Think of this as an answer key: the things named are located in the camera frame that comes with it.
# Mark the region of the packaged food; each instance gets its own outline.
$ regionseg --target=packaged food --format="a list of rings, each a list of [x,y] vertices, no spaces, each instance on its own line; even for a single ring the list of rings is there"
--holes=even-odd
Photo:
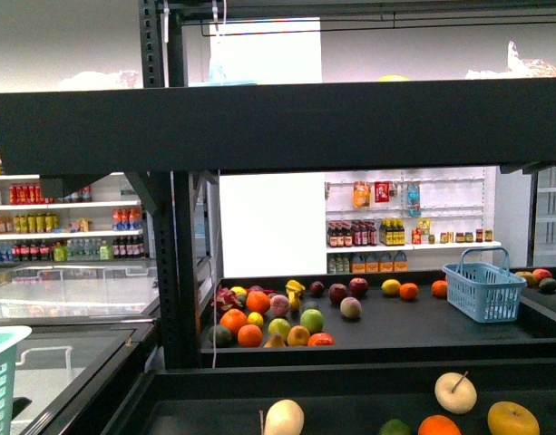
[[[421,216],[421,187],[410,182],[406,187],[406,209],[409,216]]]
[[[406,254],[403,251],[398,251],[395,255],[393,261],[393,269],[395,272],[404,272],[408,270],[408,261],[406,260]]]
[[[419,228],[421,229],[422,236],[431,234],[431,219],[429,217],[420,217]]]
[[[370,185],[366,181],[355,181],[354,183],[354,207],[370,207]]]
[[[375,202],[390,201],[390,183],[388,181],[377,181],[375,183]]]

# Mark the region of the apple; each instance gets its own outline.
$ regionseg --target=apple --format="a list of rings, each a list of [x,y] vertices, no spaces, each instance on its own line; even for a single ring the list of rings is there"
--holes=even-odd
[[[318,310],[310,308],[302,313],[299,324],[305,326],[311,334],[319,333],[324,328],[324,316]]]
[[[355,297],[345,297],[340,303],[340,313],[346,319],[358,319],[362,315],[362,305]]]
[[[368,281],[364,278],[352,278],[348,289],[354,297],[364,297],[368,291]]]
[[[269,309],[276,317],[286,317],[289,311],[289,300],[284,295],[276,295],[269,299]]]
[[[348,289],[344,284],[332,284],[328,290],[328,295],[332,305],[338,306],[345,297],[348,297]]]
[[[434,384],[434,395],[439,404],[453,414],[465,414],[477,402],[477,391],[467,378],[467,372],[441,375]]]
[[[320,297],[321,295],[323,295],[324,290],[324,285],[320,281],[314,281],[312,284],[310,284],[310,292],[312,292],[312,295],[314,295],[315,297]]]
[[[540,435],[535,416],[512,401],[494,403],[487,413],[487,425],[492,435]]]

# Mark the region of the white shelf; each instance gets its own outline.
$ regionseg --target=white shelf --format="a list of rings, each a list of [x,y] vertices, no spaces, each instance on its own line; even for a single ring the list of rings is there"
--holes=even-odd
[[[109,175],[124,175],[124,172],[112,172]],[[28,174],[28,175],[0,175],[0,181],[4,180],[22,180],[22,179],[40,179],[39,175]]]
[[[50,240],[58,238],[88,238],[88,237],[122,237],[122,236],[139,236],[142,234],[141,229],[133,229],[130,231],[88,231],[77,233],[30,233],[30,234],[0,234],[0,240]]]
[[[538,193],[556,193],[556,188],[538,188]]]
[[[327,254],[347,254],[354,252],[389,252],[389,251],[417,251],[423,249],[468,249],[470,247],[500,247],[500,242],[483,242],[483,243],[435,243],[429,245],[423,243],[421,245],[404,245],[404,246],[352,246],[352,247],[327,247]]]
[[[119,207],[137,207],[140,201],[104,201],[104,202],[74,202],[62,204],[29,204],[24,206],[0,206],[0,211],[9,210],[53,210],[58,208],[119,208]]]

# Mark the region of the teal basket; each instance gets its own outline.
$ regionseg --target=teal basket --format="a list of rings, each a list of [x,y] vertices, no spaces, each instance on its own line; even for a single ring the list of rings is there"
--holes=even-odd
[[[32,332],[28,326],[0,327],[0,434],[8,435],[14,401],[15,347]]]
[[[465,263],[472,252],[503,251],[499,267]],[[459,263],[444,265],[447,301],[481,324],[513,322],[520,309],[525,279],[510,272],[510,256],[502,247],[472,248],[461,254]]]

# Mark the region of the black display counter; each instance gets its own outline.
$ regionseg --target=black display counter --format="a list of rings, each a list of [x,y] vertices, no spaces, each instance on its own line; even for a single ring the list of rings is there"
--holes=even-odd
[[[434,383],[445,372],[469,371],[478,391],[464,415],[443,410]],[[515,401],[536,416],[542,434],[556,434],[556,359],[409,362],[337,367],[268,367],[163,372],[140,377],[103,434],[257,435],[259,410],[282,398],[305,413],[305,435],[377,433],[393,418],[416,432],[434,414],[465,435],[489,433],[487,412]]]

